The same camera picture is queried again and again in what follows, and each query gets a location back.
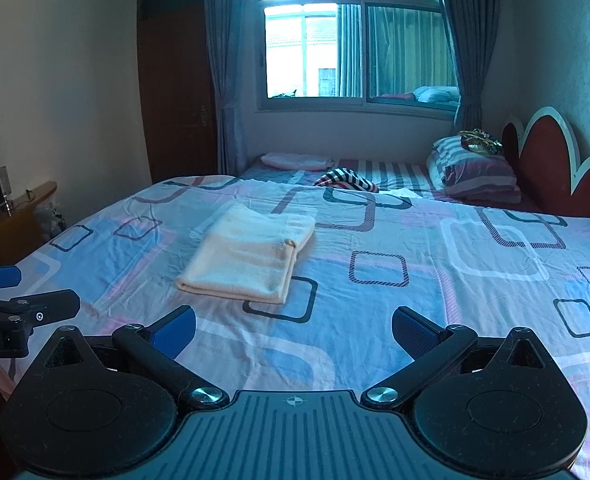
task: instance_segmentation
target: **door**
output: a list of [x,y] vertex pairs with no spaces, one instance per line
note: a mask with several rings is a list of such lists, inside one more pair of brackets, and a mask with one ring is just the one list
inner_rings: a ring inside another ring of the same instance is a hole
[[153,183],[217,173],[203,0],[138,0],[137,64]]

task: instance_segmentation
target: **curtain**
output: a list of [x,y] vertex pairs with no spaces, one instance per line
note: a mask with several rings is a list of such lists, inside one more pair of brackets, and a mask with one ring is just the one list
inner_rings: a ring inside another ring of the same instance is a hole
[[213,75],[217,118],[217,171],[240,174],[246,145],[237,101],[241,68],[243,9],[249,0],[204,0],[206,44]]
[[337,72],[335,94],[361,97],[360,6],[337,6]]
[[498,35],[500,0],[443,1],[462,94],[456,129],[480,128],[482,88]]
[[369,8],[371,96],[421,86],[456,86],[444,17],[436,12]]

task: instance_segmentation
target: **headboard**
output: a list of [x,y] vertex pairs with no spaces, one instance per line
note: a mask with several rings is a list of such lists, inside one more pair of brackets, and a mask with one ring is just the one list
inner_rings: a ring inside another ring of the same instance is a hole
[[590,157],[580,164],[573,129],[555,108],[537,111],[526,129],[511,118],[502,143],[520,189],[543,212],[590,218]]

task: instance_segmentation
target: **window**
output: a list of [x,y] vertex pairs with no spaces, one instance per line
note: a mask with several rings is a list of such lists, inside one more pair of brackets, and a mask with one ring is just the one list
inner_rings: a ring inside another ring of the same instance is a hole
[[456,108],[459,92],[439,0],[257,0],[257,5],[265,40],[259,63],[262,107]]

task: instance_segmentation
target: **bed sheet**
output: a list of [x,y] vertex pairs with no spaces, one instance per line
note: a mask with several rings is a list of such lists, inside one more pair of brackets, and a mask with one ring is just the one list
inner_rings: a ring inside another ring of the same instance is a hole
[[[512,211],[540,212],[539,208],[524,193],[518,204],[502,204],[489,201],[463,201],[450,197],[437,190],[429,177],[425,166],[405,164],[404,162],[375,162],[373,160],[355,160],[341,158],[337,160],[335,168],[354,170],[358,175],[377,184],[382,191],[406,188],[416,192],[420,197],[441,202],[451,202],[480,207],[507,207]],[[298,184],[312,186],[326,171],[278,170],[256,161],[242,174],[245,180],[259,180],[261,182],[278,182],[279,184]]]
[[[315,217],[284,305],[181,292],[173,280],[223,208]],[[529,326],[581,399],[589,434],[574,471],[590,479],[590,219],[560,218],[367,192],[230,177],[157,184],[72,226],[20,263],[0,299],[72,288],[86,335],[150,324],[181,304],[197,315],[177,360],[237,389],[360,392],[411,362],[390,319],[406,305],[483,336]],[[0,360],[16,383],[30,355]]]

